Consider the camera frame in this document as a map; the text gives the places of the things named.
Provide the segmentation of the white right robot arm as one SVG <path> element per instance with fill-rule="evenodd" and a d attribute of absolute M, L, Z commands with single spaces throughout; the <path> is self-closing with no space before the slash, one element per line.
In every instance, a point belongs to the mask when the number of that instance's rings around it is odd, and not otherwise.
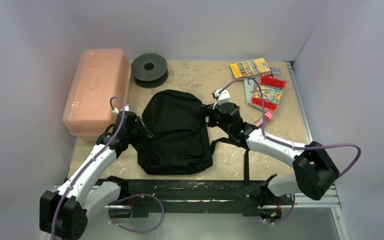
<path fill-rule="evenodd" d="M 302 193 L 312 200 L 320 200 L 340 172 L 324 147 L 312 141 L 310 144 L 293 143 L 243 121 L 239 107 L 227 102 L 221 105 L 203 105 L 207 125 L 219 127 L 226 134 L 221 141 L 227 144 L 270 156 L 293 169 L 287 175 L 271 175 L 260 186 L 260 196 L 268 204 L 287 194 Z"/>

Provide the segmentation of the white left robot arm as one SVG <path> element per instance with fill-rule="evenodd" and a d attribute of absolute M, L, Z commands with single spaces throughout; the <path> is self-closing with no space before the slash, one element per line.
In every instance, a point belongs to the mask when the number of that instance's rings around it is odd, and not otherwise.
<path fill-rule="evenodd" d="M 95 189 L 104 171 L 130 144 L 151 133 L 134 112 L 122 111 L 96 140 L 91 153 L 61 186 L 45 191 L 39 200 L 39 228 L 51 239 L 78 240 L 88 221 L 109 203 L 122 205 L 130 198 L 128 182 L 111 176 Z"/>

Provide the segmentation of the black student backpack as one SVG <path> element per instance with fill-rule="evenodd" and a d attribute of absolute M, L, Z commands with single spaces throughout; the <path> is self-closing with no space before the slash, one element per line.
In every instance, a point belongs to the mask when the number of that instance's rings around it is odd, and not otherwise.
<path fill-rule="evenodd" d="M 142 113 L 148 133 L 132 142 L 137 163 L 148 175 L 200 173 L 213 165 L 217 143 L 236 145 L 225 137 L 210 141 L 204 108 L 188 92 L 168 89 L 151 98 Z"/>

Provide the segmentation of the pink-capped sprinkle tube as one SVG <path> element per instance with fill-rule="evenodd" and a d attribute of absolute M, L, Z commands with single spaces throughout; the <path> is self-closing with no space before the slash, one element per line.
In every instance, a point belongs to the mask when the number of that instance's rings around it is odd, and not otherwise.
<path fill-rule="evenodd" d="M 264 127 L 267 123 L 269 123 L 273 119 L 274 115 L 271 112 L 265 112 L 263 117 L 259 119 L 255 125 L 259 128 Z"/>

